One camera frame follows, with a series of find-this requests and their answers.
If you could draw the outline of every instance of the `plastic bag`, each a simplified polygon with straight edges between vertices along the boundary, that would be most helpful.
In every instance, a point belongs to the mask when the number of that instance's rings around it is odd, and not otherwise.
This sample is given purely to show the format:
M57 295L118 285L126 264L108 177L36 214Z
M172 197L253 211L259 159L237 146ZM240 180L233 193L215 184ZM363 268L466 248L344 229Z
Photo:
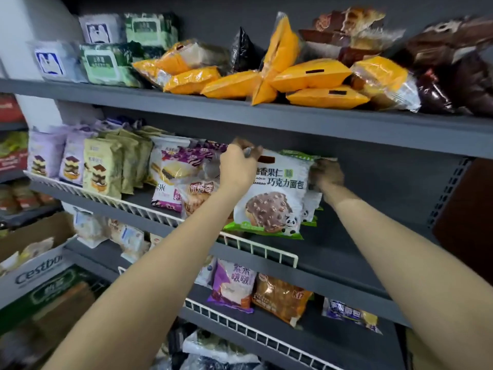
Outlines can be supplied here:
M341 62L322 58L292 66L277 75L270 84L284 93L305 88L334 88L341 86L351 73Z
M218 80L220 77L221 74L215 66L197 68L173 76L166 83L163 91L179 95L198 95L207 83Z
M243 99L252 96L260 80L256 70L238 72L206 84L200 94L210 99Z
M212 358L223 364L256 363L255 354L205 330L196 330L183 342L183 353Z
M370 99L354 91L350 86L332 89L306 88L286 95L293 105L324 107L330 109L352 109Z
M250 301L256 275L255 271L237 263L217 260L213 292L207 301L253 313Z
M353 88L370 98L379 109L407 109L416 112L421 101L414 77L397 63L373 57L351 66L357 79Z
M264 57L264 66L261 72L262 81L253 93L252 105L271 103L275 100L277 91L270 85L270 82L294 64L299 52L299 38L291 30L287 15L279 12L269 48Z
M170 75L178 75L195 68L225 66L228 57L227 49L191 39L176 43L155 65Z

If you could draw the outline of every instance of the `black package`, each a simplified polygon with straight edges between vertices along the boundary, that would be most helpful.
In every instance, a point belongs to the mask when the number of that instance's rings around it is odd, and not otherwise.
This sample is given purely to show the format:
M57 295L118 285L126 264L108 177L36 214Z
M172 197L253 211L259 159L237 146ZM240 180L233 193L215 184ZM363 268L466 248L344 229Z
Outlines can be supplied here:
M230 72L231 74L247 70L258 70L265 51L251 42L243 27L235 36L231 46Z
M493 117L493 70L477 52L451 66L437 68L436 73L458 111Z

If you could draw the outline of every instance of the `brown bread package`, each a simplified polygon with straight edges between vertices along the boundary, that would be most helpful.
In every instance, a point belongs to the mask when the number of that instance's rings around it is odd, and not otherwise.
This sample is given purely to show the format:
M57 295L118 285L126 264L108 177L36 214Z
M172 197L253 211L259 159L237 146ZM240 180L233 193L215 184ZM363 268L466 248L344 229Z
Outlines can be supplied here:
M452 64L493 42L493 20L463 17L428 25L406 43L413 64Z

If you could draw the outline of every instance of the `cake image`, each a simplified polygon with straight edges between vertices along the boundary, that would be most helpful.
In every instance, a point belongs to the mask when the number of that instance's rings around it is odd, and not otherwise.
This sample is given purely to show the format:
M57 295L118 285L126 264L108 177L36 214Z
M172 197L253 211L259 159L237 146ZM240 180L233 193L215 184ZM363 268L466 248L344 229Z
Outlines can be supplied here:
M93 176L91 178L91 185L98 190L98 192L103 192L106 189L106 169L102 165L96 165L93 167Z
M31 167L33 173L43 175L46 177L46 161L41 156L34 156L33 166Z
M70 180L76 180L79 178L79 163L80 161L74 156L69 156L65 159L65 167L63 169L63 175Z

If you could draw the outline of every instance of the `tiramisu cake image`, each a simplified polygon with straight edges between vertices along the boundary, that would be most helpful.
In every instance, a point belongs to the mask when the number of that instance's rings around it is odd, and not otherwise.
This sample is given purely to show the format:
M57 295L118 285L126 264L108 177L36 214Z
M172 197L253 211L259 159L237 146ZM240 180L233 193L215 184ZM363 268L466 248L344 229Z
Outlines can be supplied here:
M74 156L69 156L65 159L65 166L63 169L63 175L70 180L76 180L79 178L79 159Z
M102 165L96 165L93 167L91 178L91 185L99 192L103 192L106 189L106 169Z

